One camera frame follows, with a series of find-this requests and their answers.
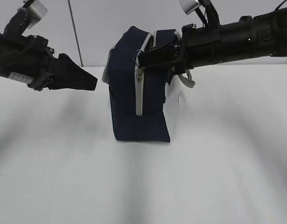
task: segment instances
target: sticker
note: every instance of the sticker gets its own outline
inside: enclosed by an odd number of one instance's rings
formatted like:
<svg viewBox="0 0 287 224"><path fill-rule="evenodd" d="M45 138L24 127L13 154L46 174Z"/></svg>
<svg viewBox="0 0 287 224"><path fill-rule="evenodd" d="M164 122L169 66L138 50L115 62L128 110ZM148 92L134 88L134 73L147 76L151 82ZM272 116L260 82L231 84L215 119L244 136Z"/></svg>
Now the sticker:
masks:
<svg viewBox="0 0 287 224"><path fill-rule="evenodd" d="M8 78L26 84L31 84L33 82L32 77L22 75L16 72L12 72Z"/></svg>

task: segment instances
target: navy blue bag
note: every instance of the navy blue bag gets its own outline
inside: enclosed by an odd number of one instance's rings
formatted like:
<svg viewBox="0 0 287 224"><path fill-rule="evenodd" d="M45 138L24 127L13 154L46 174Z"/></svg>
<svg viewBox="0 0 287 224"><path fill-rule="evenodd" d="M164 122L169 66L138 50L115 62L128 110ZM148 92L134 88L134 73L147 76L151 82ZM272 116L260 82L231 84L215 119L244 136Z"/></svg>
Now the navy blue bag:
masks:
<svg viewBox="0 0 287 224"><path fill-rule="evenodd" d="M131 27L110 50L103 82L109 84L113 130L117 140L170 142L178 111L179 80L164 69L140 69L140 51L161 45L176 35L162 30L154 35ZM165 104L170 92L169 113Z"/></svg>

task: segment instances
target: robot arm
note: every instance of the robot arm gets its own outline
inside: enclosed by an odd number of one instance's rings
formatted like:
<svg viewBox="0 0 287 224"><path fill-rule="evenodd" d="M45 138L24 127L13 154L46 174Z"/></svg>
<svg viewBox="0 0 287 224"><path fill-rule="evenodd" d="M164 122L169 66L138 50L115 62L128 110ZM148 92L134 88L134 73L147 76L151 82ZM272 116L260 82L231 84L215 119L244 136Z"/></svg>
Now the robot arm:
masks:
<svg viewBox="0 0 287 224"><path fill-rule="evenodd" d="M55 58L47 39L22 35L46 13L47 9L38 0L26 0L4 33L0 33L0 76L26 83L36 91L43 88L95 90L97 79L76 65L68 55L60 54Z"/></svg>
<svg viewBox="0 0 287 224"><path fill-rule="evenodd" d="M287 57L287 8L255 18L242 16L239 22L221 25L210 0L180 0L184 11L195 11L203 21L182 28L183 36L175 37L138 56L142 67L172 68L174 75L212 64L263 56ZM207 20L199 9L204 6Z"/></svg>

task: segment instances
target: white zipper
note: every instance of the white zipper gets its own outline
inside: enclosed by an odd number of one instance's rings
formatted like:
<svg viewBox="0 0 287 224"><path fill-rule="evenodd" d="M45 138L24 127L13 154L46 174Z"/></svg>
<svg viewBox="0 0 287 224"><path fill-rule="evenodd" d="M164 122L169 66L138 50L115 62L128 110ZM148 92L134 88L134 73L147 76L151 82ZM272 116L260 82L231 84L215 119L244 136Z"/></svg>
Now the white zipper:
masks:
<svg viewBox="0 0 287 224"><path fill-rule="evenodd" d="M149 43L152 34L148 34L143 45L141 47L141 51L144 51L147 44ZM136 58L135 65L135 95L136 95L136 115L143 115L143 103L144 103L144 68L139 68L138 66L138 57Z"/></svg>

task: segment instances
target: white wall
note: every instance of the white wall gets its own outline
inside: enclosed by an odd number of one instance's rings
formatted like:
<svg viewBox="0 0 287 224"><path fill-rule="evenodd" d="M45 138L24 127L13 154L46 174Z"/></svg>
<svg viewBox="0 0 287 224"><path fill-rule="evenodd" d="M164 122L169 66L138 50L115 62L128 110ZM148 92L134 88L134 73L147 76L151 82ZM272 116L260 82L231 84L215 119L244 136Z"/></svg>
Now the white wall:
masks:
<svg viewBox="0 0 287 224"><path fill-rule="evenodd" d="M50 40L58 53L65 52L80 64L67 0L41 0L49 14L28 34ZM238 21L241 15L256 16L273 11L280 0L213 0L221 23ZM196 15L185 15L179 0L71 0L85 66L106 64L108 50L132 25L146 30L176 28L197 23ZM9 21L21 0L0 0L0 31ZM287 58L252 59L235 64L287 63Z"/></svg>

